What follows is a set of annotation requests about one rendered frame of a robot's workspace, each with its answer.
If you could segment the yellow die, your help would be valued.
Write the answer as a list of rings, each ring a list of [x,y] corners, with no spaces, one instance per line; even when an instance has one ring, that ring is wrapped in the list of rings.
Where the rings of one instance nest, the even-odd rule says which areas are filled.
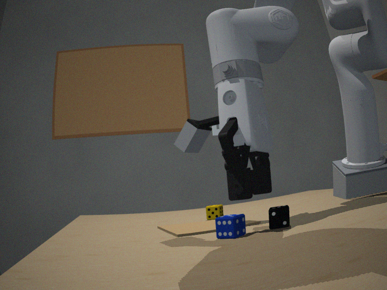
[[[206,207],[207,220],[215,220],[223,216],[223,205],[212,205]]]

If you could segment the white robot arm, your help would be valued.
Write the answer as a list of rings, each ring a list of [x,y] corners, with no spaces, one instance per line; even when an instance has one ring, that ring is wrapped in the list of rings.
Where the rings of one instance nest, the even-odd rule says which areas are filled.
[[[337,30],[367,26],[367,30],[334,38],[329,55],[335,69],[344,114],[350,169],[385,163],[387,143],[379,142],[375,92],[363,72],[387,68],[387,19],[381,0],[322,0],[329,24]],[[223,8],[206,19],[215,85],[252,77],[263,80],[260,63],[277,62],[299,33],[291,12],[296,0],[256,0],[254,8]],[[219,116],[187,119],[174,145],[186,153],[199,153]]]

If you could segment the blue die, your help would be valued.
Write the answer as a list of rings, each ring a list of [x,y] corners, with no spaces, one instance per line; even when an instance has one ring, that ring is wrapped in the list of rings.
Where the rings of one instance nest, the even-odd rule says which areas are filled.
[[[217,217],[215,226],[217,239],[235,239],[246,234],[244,214]]]

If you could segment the black die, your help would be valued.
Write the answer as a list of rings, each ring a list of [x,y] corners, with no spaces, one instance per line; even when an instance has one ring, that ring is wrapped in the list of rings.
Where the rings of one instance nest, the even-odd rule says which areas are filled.
[[[269,209],[269,229],[286,228],[290,226],[289,206],[271,207]]]

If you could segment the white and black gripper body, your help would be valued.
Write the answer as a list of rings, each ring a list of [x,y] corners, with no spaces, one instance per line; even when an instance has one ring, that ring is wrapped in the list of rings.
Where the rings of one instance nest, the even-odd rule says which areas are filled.
[[[215,85],[220,131],[230,118],[236,117],[234,146],[246,143],[251,146],[250,152],[270,153],[274,144],[263,88],[263,80],[252,77],[227,79]]]

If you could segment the tan flat mat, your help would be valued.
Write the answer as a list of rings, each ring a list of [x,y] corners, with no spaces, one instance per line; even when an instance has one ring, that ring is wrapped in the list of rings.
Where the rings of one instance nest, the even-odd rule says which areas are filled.
[[[260,221],[245,220],[245,224],[246,226],[251,226],[251,225],[256,225],[261,223]],[[176,224],[176,225],[157,226],[157,228],[167,233],[170,233],[176,237],[216,232],[215,220]]]

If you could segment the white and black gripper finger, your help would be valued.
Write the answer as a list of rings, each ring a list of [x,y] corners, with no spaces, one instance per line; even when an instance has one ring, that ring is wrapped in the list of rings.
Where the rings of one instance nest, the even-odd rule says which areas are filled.
[[[253,197],[251,168],[247,168],[250,146],[234,146],[233,136],[238,130],[237,118],[230,118],[218,134],[225,159],[229,200],[245,200]]]
[[[257,159],[255,158],[257,157]],[[272,192],[269,153],[250,152],[252,192],[254,195]]]

